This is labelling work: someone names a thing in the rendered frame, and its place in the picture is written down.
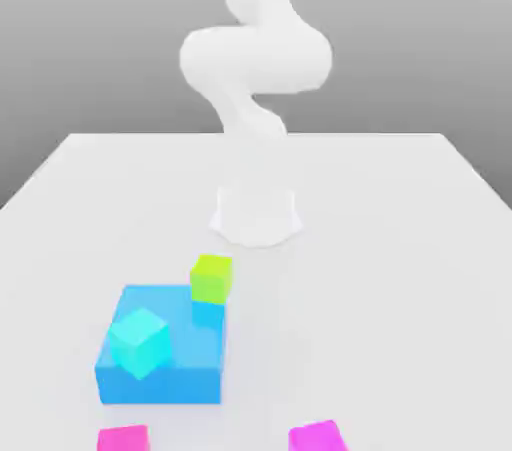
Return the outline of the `small pink cube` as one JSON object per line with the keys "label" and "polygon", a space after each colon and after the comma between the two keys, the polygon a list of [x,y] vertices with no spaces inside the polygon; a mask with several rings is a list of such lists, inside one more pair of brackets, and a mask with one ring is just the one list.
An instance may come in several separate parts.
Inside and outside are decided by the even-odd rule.
{"label": "small pink cube", "polygon": [[101,429],[96,451],[150,451],[146,425],[131,425]]}

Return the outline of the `small lime green cube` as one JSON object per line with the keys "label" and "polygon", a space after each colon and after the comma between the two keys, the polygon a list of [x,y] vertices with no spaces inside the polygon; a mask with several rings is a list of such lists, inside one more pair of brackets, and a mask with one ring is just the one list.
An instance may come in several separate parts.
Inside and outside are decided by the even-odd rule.
{"label": "small lime green cube", "polygon": [[190,272],[192,299],[223,305],[230,294],[232,280],[231,257],[201,254]]}

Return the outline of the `small cyan cube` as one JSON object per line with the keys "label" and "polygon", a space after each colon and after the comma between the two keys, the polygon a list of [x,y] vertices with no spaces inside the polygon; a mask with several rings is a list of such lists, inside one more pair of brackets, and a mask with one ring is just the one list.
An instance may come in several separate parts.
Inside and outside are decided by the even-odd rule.
{"label": "small cyan cube", "polygon": [[146,308],[138,308],[108,331],[114,363],[142,380],[171,359],[169,324]]}

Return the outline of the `small magenta cube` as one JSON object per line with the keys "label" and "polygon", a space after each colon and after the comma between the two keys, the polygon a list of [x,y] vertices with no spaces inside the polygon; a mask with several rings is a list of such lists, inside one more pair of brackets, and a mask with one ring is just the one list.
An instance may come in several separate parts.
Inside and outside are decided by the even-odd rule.
{"label": "small magenta cube", "polygon": [[288,451],[349,451],[333,420],[294,427],[288,433]]}

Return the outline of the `large blue box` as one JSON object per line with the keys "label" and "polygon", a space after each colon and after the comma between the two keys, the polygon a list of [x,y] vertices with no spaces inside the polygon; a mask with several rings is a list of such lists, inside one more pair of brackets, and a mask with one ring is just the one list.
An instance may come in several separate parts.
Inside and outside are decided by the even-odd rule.
{"label": "large blue box", "polygon": [[187,285],[127,285],[112,322],[146,308],[170,328],[171,359],[142,380],[116,365],[108,333],[95,364],[104,404],[218,404],[225,354],[225,306],[196,302]]}

